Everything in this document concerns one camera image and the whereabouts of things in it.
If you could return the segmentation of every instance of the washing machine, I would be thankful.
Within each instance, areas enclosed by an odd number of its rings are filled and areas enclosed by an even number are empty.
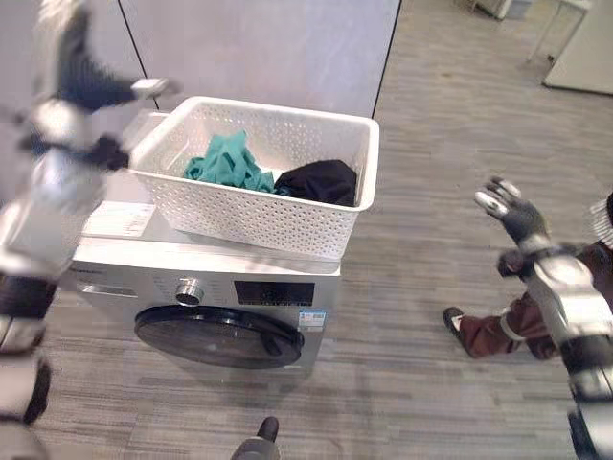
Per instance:
[[[340,262],[175,231],[143,195],[126,192],[134,181],[116,177],[123,201],[106,201],[90,219],[63,286],[170,357],[311,369]]]

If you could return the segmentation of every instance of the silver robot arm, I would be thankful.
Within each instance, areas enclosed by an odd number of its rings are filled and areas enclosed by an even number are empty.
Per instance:
[[[493,177],[475,195],[500,220],[528,262],[521,277],[560,350],[577,408],[569,413],[575,451],[613,459],[613,314],[588,268],[552,243],[545,220],[510,182]]]
[[[109,172],[128,157],[112,137],[92,139],[103,107],[174,91],[168,80],[119,78],[88,46],[80,0],[43,0],[34,28],[37,70],[22,149],[35,158],[26,190],[0,214],[0,459],[46,458],[26,425],[46,408],[51,371],[35,350],[57,280],[105,195]]]

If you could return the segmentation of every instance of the gray wall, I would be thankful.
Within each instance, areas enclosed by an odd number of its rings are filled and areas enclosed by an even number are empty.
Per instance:
[[[399,0],[122,4],[147,72],[185,85],[164,108],[200,95],[371,117]]]

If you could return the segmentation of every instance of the white cabinet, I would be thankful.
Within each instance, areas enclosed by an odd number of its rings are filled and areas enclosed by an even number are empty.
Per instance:
[[[399,0],[121,0],[149,75],[185,91],[371,117]]]
[[[613,94],[613,2],[594,0],[544,83]]]

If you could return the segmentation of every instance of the label sticker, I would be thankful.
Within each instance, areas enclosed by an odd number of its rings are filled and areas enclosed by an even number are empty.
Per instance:
[[[103,201],[83,227],[83,235],[107,237],[133,237],[143,235],[154,204]]]
[[[308,333],[320,333],[324,330],[326,312],[323,310],[300,310],[298,330]]]

